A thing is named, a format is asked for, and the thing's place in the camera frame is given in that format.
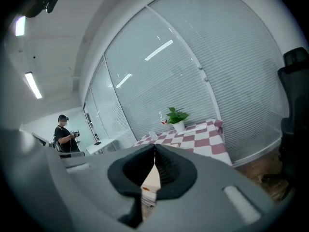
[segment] man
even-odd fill
[[[74,134],[70,134],[70,132],[64,128],[64,126],[67,125],[68,120],[69,118],[63,114],[59,115],[59,125],[55,129],[55,137],[58,140],[63,152],[80,152],[75,141]]]

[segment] white flower pot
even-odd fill
[[[184,123],[183,121],[178,122],[177,124],[173,124],[176,132],[182,132],[184,131]]]

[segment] white desk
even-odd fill
[[[91,155],[91,154],[98,152],[99,150],[102,150],[104,147],[106,147],[107,145],[111,144],[114,141],[115,139],[102,139],[98,141],[98,142],[101,142],[99,145],[93,144],[91,146],[88,146],[86,150]]]

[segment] potted plant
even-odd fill
[[[180,112],[181,109],[176,110],[173,107],[169,107],[171,111],[167,116],[169,116],[168,123],[172,124],[176,130],[176,132],[184,131],[184,123],[183,121],[189,116],[186,113]]]

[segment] wooden floor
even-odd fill
[[[267,184],[263,184],[261,179],[264,174],[280,173],[282,163],[278,160],[278,154],[278,150],[273,150],[257,160],[236,168],[236,170],[263,188],[275,201],[279,201],[284,194],[288,186],[287,181],[269,180]]]

